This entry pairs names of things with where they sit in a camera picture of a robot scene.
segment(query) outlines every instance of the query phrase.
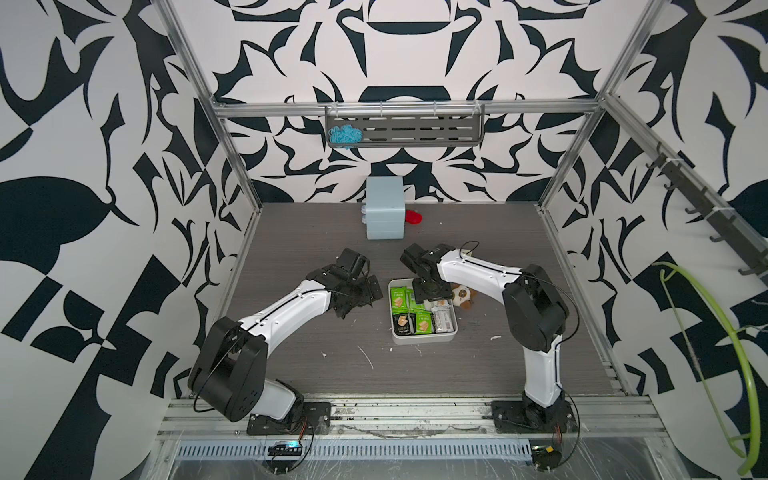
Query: red object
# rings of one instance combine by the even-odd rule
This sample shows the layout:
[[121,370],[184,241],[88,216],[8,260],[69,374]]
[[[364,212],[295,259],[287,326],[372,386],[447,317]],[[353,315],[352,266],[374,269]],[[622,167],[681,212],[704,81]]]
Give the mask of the red object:
[[422,222],[422,215],[413,210],[406,210],[406,222],[411,225],[418,225]]

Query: wall-mounted basket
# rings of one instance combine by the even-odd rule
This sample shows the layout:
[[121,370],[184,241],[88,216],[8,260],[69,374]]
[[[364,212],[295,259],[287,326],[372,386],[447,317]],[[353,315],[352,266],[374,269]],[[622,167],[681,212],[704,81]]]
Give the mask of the wall-mounted basket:
[[[345,111],[334,104],[326,111],[326,138],[331,148],[360,147],[474,147],[484,131],[484,107],[477,104],[471,114],[434,108],[424,102],[406,108],[403,104],[370,105]],[[351,125],[362,132],[357,143],[334,143],[330,131]]]

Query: vent grille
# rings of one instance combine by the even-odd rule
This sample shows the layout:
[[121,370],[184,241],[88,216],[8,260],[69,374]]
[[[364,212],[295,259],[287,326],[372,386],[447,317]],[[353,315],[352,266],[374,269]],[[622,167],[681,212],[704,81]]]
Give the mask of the vent grille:
[[[177,460],[264,460],[275,441],[182,441]],[[497,458],[530,462],[524,439],[315,439],[309,460],[471,460]]]
[[[472,115],[345,117],[326,109],[328,145],[341,147],[474,147],[482,141],[482,112]],[[352,125],[362,131],[356,144],[330,141],[330,130]]]

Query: black and white patterned wall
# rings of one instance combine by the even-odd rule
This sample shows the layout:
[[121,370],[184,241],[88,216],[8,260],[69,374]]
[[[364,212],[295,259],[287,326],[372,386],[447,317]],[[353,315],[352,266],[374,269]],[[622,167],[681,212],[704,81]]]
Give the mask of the black and white patterned wall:
[[137,478],[253,208],[149,0],[0,3],[3,478]]
[[[178,0],[223,103],[589,98],[647,0]],[[538,200],[579,115],[489,118],[483,145],[335,151],[316,118],[230,122],[264,201]]]
[[[696,172],[766,235],[768,115],[765,62],[768,5],[759,0],[673,0],[621,86],[622,98]],[[689,270],[717,299],[732,324],[768,324],[768,291],[742,276],[741,259],[696,214],[650,158],[606,116],[556,195],[550,212],[592,311],[627,377],[651,395],[695,478],[744,478],[743,461],[726,443],[662,290],[660,267]],[[750,430],[740,366],[731,341],[695,290],[680,277],[671,295],[728,432]],[[750,359],[768,430],[768,333],[739,338]],[[740,441],[745,449],[749,440]],[[768,447],[746,478],[768,477]]]
[[477,147],[332,149],[312,118],[231,118],[227,126],[262,201],[365,197],[369,175],[403,177],[406,201],[533,201],[581,126],[581,114],[494,115]]

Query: black snack packet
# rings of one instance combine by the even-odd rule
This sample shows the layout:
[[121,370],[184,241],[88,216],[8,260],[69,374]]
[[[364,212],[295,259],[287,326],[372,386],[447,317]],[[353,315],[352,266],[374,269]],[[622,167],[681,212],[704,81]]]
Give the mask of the black snack packet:
[[398,336],[413,335],[414,321],[413,313],[396,313],[392,315],[392,328]]

